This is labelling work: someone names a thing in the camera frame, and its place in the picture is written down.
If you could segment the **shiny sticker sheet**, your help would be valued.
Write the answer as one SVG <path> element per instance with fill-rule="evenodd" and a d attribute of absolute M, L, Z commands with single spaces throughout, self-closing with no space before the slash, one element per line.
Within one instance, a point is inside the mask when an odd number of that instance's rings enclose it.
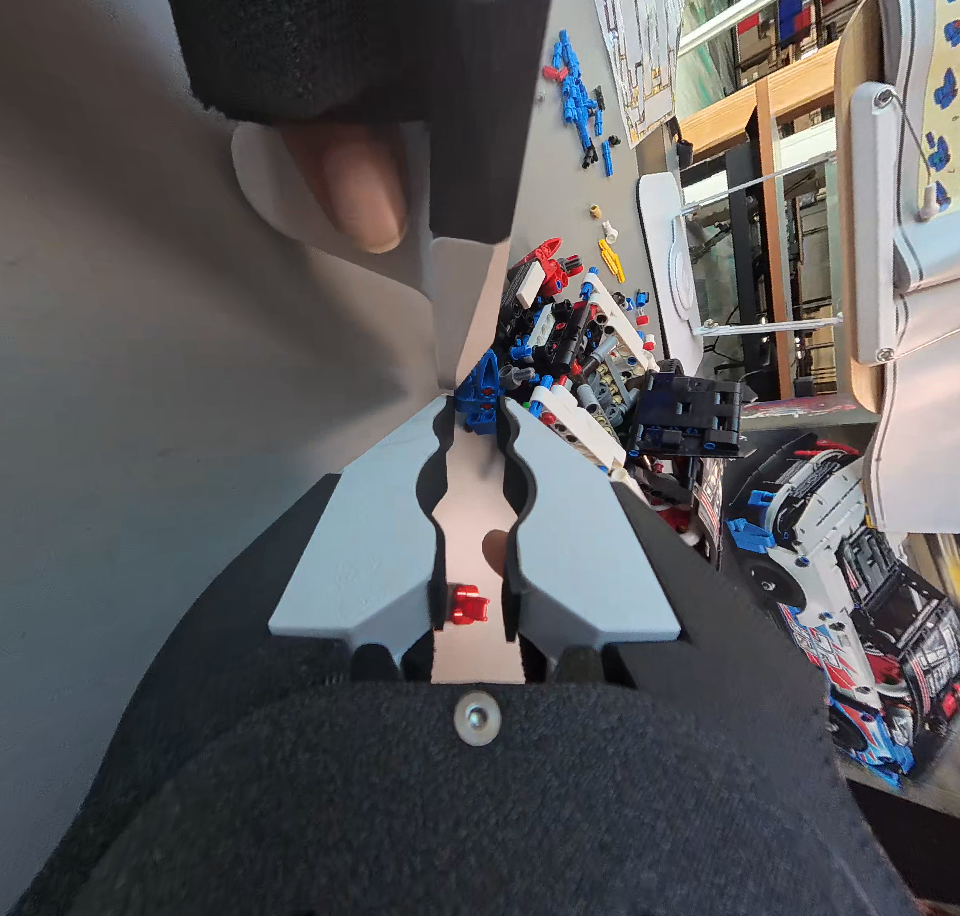
<path fill-rule="evenodd" d="M 630 148 L 675 116 L 684 0 L 594 0 Z"/>

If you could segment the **grey desk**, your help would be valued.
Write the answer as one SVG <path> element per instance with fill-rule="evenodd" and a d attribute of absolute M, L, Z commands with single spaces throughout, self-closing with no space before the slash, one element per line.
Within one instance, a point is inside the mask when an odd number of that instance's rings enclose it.
<path fill-rule="evenodd" d="M 326 684 L 267 619 L 328 458 L 432 382 L 417 299 L 316 269 L 229 181 L 161 0 L 2 0 L 2 909 L 626 913 L 636 694 Z M 573 775 L 552 777 L 574 744 Z"/>

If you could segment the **wooden table with black legs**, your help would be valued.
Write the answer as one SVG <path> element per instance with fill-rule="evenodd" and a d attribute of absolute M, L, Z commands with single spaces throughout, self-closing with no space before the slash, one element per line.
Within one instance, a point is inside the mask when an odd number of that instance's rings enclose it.
<path fill-rule="evenodd" d="M 834 65 L 837 44 L 748 85 L 682 124 L 681 173 L 702 323 L 739 328 L 842 310 Z"/>

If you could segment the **wall of coloured storage bins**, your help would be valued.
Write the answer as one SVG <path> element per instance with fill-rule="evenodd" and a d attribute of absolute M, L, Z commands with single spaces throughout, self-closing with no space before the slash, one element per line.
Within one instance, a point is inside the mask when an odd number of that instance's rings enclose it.
<path fill-rule="evenodd" d="M 741 72 L 781 69 L 838 41 L 862 1 L 774 0 L 737 25 Z"/>

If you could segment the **person's left hand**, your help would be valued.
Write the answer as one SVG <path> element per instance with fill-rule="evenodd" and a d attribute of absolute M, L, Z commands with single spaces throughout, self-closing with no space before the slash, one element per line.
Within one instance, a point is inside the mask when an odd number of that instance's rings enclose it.
<path fill-rule="evenodd" d="M 407 228 L 406 156 L 391 126 L 288 122 L 282 141 L 332 226 L 361 250 L 396 249 Z"/>

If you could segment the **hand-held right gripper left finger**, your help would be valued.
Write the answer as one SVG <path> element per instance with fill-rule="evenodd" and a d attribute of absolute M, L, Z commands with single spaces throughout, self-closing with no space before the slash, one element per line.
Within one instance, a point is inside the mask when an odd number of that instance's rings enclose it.
<path fill-rule="evenodd" d="M 448 617 L 448 490 L 455 410 L 440 396 L 345 466 L 269 620 L 270 634 L 377 647 L 430 680 Z"/>

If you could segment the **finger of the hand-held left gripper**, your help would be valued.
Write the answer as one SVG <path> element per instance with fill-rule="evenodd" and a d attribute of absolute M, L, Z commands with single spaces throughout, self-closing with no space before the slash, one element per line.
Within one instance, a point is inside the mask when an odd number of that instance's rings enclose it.
<path fill-rule="evenodd" d="M 438 386 L 454 392 L 492 346 L 510 257 L 510 238 L 495 244 L 459 238 L 431 243 Z"/>

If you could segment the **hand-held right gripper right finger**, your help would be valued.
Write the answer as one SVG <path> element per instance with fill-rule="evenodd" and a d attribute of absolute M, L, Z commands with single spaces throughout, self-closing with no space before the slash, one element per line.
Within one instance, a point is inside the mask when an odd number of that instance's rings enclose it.
<path fill-rule="evenodd" d="M 618 497 L 623 485 L 515 400 L 500 400 L 497 422 L 515 514 L 505 632 L 527 681 L 546 681 L 569 650 L 676 642 L 682 625 Z"/>

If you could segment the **pile of small brick pins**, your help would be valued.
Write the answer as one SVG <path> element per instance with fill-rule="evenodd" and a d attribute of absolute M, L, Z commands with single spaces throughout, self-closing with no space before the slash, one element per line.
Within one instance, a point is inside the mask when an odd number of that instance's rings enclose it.
<path fill-rule="evenodd" d="M 582 150 L 582 169 L 601 164 L 605 177 L 612 178 L 615 174 L 613 154 L 622 141 L 617 133 L 606 132 L 606 96 L 599 85 L 589 90 L 579 54 L 566 29 L 559 31 L 541 74 L 559 90 L 561 117 L 564 124 L 576 131 Z"/>

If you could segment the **red toy brick connector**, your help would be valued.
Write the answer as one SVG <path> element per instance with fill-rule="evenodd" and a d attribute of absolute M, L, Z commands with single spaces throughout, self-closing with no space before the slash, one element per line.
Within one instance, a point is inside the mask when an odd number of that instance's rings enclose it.
<path fill-rule="evenodd" d="M 489 619 L 491 601 L 472 584 L 453 583 L 448 586 L 447 620 L 453 625 L 485 623 Z"/>

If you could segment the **white flat stand base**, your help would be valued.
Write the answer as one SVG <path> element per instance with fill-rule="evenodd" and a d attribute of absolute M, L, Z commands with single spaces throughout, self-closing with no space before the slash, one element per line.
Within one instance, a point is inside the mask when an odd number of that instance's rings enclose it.
<path fill-rule="evenodd" d="M 675 357 L 683 347 L 702 351 L 702 320 L 678 179 L 668 171 L 644 174 L 637 181 L 635 197 L 664 333 L 663 345 Z"/>

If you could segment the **blue toy brick assembly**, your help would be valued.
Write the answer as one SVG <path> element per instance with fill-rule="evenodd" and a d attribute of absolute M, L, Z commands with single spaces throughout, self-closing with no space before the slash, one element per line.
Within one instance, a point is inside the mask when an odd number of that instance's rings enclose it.
<path fill-rule="evenodd" d="M 501 394 L 497 358 L 493 349 L 487 350 L 454 392 L 455 409 L 463 415 L 463 426 L 468 432 L 497 434 Z"/>

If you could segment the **toy car picture box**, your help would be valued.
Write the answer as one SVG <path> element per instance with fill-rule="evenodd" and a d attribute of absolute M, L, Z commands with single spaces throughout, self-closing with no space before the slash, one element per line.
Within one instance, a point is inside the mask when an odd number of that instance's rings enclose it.
<path fill-rule="evenodd" d="M 741 428 L 722 569 L 814 667 L 847 778 L 958 818 L 958 598 L 923 538 L 875 527 L 869 426 Z"/>

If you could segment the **toy brick car model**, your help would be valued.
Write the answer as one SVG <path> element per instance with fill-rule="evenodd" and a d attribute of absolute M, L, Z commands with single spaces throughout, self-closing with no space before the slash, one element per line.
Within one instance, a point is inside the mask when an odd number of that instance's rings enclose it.
<path fill-rule="evenodd" d="M 694 376 L 657 358 L 642 333 L 647 294 L 613 292 L 599 270 L 550 238 L 507 273 L 493 346 L 479 363 L 466 428 L 494 434 L 515 400 L 610 479 L 640 490 L 691 549 L 719 569 L 722 481 L 742 451 L 741 382 Z"/>

